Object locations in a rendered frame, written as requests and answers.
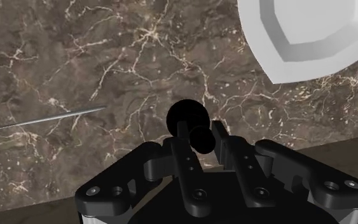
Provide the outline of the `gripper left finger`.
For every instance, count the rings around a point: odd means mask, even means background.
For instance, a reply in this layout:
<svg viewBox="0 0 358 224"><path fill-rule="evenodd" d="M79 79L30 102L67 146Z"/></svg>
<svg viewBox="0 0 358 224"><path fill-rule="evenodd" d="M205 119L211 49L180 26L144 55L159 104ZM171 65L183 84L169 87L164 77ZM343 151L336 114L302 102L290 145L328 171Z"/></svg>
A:
<svg viewBox="0 0 358 224"><path fill-rule="evenodd" d="M179 122L178 135L142 143L113 165L76 190L76 208L83 216L113 217L133 209L156 188L164 177L178 179L186 212L203 218L212 210L203 185L203 171L189 143L185 122Z"/></svg>

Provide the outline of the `white plate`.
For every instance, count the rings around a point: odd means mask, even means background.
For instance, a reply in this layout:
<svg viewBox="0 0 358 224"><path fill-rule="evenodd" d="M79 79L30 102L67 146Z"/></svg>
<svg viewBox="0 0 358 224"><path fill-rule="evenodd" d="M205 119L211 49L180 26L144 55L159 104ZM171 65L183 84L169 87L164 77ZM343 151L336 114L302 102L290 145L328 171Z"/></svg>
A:
<svg viewBox="0 0 358 224"><path fill-rule="evenodd" d="M358 61L358 0L237 0L246 41L274 84L314 80Z"/></svg>

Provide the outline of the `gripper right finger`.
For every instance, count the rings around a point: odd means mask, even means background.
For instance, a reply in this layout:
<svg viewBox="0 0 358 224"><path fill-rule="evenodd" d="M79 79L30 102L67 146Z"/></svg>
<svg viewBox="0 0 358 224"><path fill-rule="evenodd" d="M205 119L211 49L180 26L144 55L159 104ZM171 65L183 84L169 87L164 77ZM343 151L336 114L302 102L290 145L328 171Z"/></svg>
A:
<svg viewBox="0 0 358 224"><path fill-rule="evenodd" d="M220 164L236 171L245 203L250 207L272 207L277 192L269 182L273 176L287 190L299 176L318 204L329 209L358 209L358 179L294 151L272 140L253 146L240 136L227 133L222 122L212 122L215 153Z"/></svg>

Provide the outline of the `thin silver rod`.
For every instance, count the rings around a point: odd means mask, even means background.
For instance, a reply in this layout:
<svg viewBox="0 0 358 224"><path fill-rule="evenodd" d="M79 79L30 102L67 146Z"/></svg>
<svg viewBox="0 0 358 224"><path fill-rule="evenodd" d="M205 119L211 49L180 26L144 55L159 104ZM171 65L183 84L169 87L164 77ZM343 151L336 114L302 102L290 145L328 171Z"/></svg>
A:
<svg viewBox="0 0 358 224"><path fill-rule="evenodd" d="M25 121L25 122L18 122L18 123L12 123L9 125L3 125L3 126L0 126L0 130L10 128L10 127L19 127L19 126L23 126L23 125L30 125L30 124L39 123L39 122L47 122L47 121L59 120L59 119L63 119L63 118L71 117L71 116L78 116L78 115L83 115L83 114L87 114L87 113L93 113L93 112L100 111L100 110L103 110L106 108L107 108L107 106L96 106L96 107L88 108L88 109L77 109L74 111L69 111L69 112L58 114L58 115L51 115L51 116L47 116L44 118L32 119L32 120Z"/></svg>

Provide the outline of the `black round-knobbed object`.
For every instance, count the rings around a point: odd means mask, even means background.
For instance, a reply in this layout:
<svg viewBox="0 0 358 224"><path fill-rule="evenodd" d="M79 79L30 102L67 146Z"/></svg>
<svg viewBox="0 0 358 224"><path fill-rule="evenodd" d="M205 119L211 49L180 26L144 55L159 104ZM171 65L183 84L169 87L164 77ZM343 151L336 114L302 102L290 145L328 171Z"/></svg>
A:
<svg viewBox="0 0 358 224"><path fill-rule="evenodd" d="M216 140L210 130L210 118L206 108L193 99L183 99L174 103L168 110L166 124L169 133L179 136L178 123L186 122L190 146L201 154L214 150Z"/></svg>

